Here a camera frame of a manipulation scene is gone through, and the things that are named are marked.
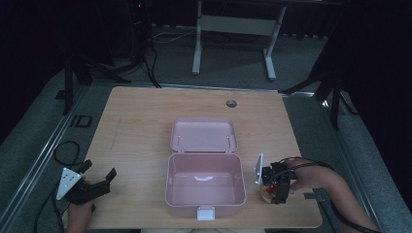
cable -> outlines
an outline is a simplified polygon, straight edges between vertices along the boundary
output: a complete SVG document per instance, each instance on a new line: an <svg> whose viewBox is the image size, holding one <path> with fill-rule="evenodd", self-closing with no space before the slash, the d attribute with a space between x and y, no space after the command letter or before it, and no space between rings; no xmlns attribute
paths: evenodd
<svg viewBox="0 0 412 233"><path fill-rule="evenodd" d="M71 163L62 162L61 160L59 160L59 159L57 158L57 153L56 153L56 151L57 151L61 146L66 145L66 144L73 144L73 145L76 146L76 149L77 149L76 154L75 154L75 157L74 157L74 159L73 159L73 161L72 161ZM79 155L80 155L80 146L79 146L78 143L76 143L76 142L74 142L74 141L66 141L66 142L64 142L64 143L62 143L62 144L59 144L59 145L58 145L57 147L55 147L54 150L53 150L53 158L54 158L54 160L55 160L58 164L61 164L61 165L64 165L64 166L69 166L69 168L72 168L73 166L76 166L76 165L83 164L83 162L77 162L77 160L79 159ZM59 183L60 183L60 180L58 180L58 181L54 184L51 192L49 193L49 195L47 196L47 198L43 201L43 203L42 203L39 211L37 212L36 218L35 218L35 220L34 220L34 225L33 225L33 232L34 232L34 233L37 233L37 232L38 232L38 231L37 231L37 228L38 228L38 225L39 225L40 215L41 215L42 211L45 209L46 204L48 203L48 201L49 201L50 199L51 199L51 205L52 205L53 211L54 211L55 215L57 216L57 224L58 224L58 227L60 228L60 231L61 231L62 233L64 233L64 226L63 226L63 221L62 221L61 217L62 217L62 215L64 214L64 212L68 209L68 206L64 209L63 212L60 212L60 210L59 210L58 207L57 207L57 202L56 202L56 199L55 199L55 194L56 194L56 192L57 192L57 188L58 188Z"/></svg>
<svg viewBox="0 0 412 233"><path fill-rule="evenodd" d="M339 218L339 220L341 220L345 225L350 226L352 228L354 228L355 230L362 232L362 233L379 233L380 231L375 231L372 229L369 229L367 227L358 225L350 220L348 220L347 218L345 218L344 216L342 216L337 210L336 207L334 206L333 202L330 201L330 206L332 207L333 212L336 214L337 218Z"/></svg>
<svg viewBox="0 0 412 233"><path fill-rule="evenodd" d="M152 46L152 51L154 52L154 63L152 64L152 69L149 67L148 60L146 59L146 56L143 56L143 61L145 63L147 72L143 69L143 71L148 75L150 81L156 88L161 88L161 85L157 82L155 79L155 62L157 60L157 52L155 50L155 47Z"/></svg>
<svg viewBox="0 0 412 233"><path fill-rule="evenodd" d="M62 162L60 159L57 158L57 150L58 150L61 146L66 145L66 144L73 144L73 145L76 146L77 152L76 152L75 158L73 159L74 162L65 163L65 162ZM72 168L73 166L76 166L76 165L81 165L81 164L83 163L83 162L78 162L78 163L76 163L76 161L77 161L78 158L79 158L79 154L80 154L80 146L79 146L79 144L76 143L75 141L66 141L66 142L58 145L57 147L55 147L55 149L54 149L53 152L52 152L52 156L53 156L54 160L55 160L58 164L63 165L63 166L69 166L69 168Z"/></svg>

black tripod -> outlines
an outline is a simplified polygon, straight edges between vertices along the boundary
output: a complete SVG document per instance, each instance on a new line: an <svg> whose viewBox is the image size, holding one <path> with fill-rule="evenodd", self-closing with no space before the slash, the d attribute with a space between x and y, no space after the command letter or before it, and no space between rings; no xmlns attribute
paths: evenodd
<svg viewBox="0 0 412 233"><path fill-rule="evenodd" d="M332 92L330 120L335 129L339 129L337 116L340 99L343 100L350 113L358 114L351 109L341 90L344 77L361 45L362 33L364 33L362 26L365 24L362 10L368 9L364 5L346 5L343 8L341 18L315 62L308 79L288 89L279 90L279 93L293 94L305 86L321 82L315 92L315 98L324 102Z"/></svg>
<svg viewBox="0 0 412 233"><path fill-rule="evenodd" d="M65 100L65 108L63 112L64 115L67 115L71 107L73 106L73 74L76 75L76 78L78 79L80 84L90 85L92 82L92 76L89 72L89 68L93 68L94 70L100 72L102 75L114 80L115 82L130 83L130 81L119 77L114 71L111 71L102 66L99 62L94 61L84 52L80 52L74 45L75 43L73 42L73 35L70 35L71 33L73 33L71 29L76 28L76 23L79 22L73 22L73 20L71 19L78 16L73 16L76 11L69 13L67 11L67 8L69 6L75 6L72 7L71 10L79 9L86 11L85 9L94 10L95 5L85 5L86 3L83 2L69 3L66 1L54 2L49 0L35 0L35 2L42 17L49 20L51 35L58 42L63 53L65 87L64 93L60 94L60 98L64 98Z"/></svg>

black clamp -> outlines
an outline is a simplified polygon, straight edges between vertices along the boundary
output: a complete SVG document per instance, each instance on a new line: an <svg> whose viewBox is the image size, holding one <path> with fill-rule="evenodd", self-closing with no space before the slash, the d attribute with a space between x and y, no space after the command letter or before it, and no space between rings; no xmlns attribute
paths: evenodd
<svg viewBox="0 0 412 233"><path fill-rule="evenodd" d="M105 181L88 184L85 183L85 179L81 176L89 167L91 167L91 161L87 160L78 169L78 172L73 172L68 168L64 168L60 185L58 187L56 199L60 200L65 197L67 201L75 205L81 205L88 201L91 201L99 196L110 192L110 182L116 176L116 169L113 168L106 176Z"/></svg>

gray carpet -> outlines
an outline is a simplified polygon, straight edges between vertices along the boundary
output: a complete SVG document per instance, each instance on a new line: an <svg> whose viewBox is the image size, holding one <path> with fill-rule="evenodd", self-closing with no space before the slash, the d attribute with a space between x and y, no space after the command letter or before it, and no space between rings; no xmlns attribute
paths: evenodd
<svg viewBox="0 0 412 233"><path fill-rule="evenodd" d="M157 29L160 32L188 33L190 28ZM262 58L262 49L268 45L267 38L256 38L252 43L219 43L219 35L206 35L204 40L200 75L191 74L194 53L194 38L184 37L172 42L173 36L155 38L157 57L154 74L165 87L220 87L241 89L278 90L291 87L306 79L317 59L325 40L283 37L276 44L273 60L277 80L269 81ZM237 36L236 40L246 40ZM155 54L147 51L149 64ZM117 59L122 65L124 59ZM132 80L131 86L152 86L144 66L120 74ZM62 116L64 103L54 99L63 88L63 73L55 76L34 101L25 117L1 145L0 169L2 176L2 198L0 211L2 220L8 205L13 201L19 187L27 187L27 181L36 185L27 190L27 195L18 203L13 220L8 221L10 232L31 232L35 217L42 202L59 179L62 166L51 157L51 151L66 141L80 145L79 159L86 156L88 146L113 86L112 80L95 74L91 86L75 85L77 105L71 115ZM317 83L301 91L313 92ZM412 217L400 198L379 152L358 116L350 115L343 107L339 113L340 131L335 131L328 121L328 109L314 98L296 94L284 98L293 131L304 157L319 159L332 165L352 186L362 203L376 216L384 232L408 232L412 230ZM92 117L90 127L71 125L74 116ZM73 145L66 144L57 150L59 158L70 161L76 154ZM38 157L43 158L44 171L38 179L24 180ZM327 200L327 194L319 193ZM325 201L324 223L316 229L289 229L297 232L332 232L337 228L336 219ZM39 218L39 232L59 232L57 219L48 202ZM130 230L90 230L90 232L129 232Z"/></svg>

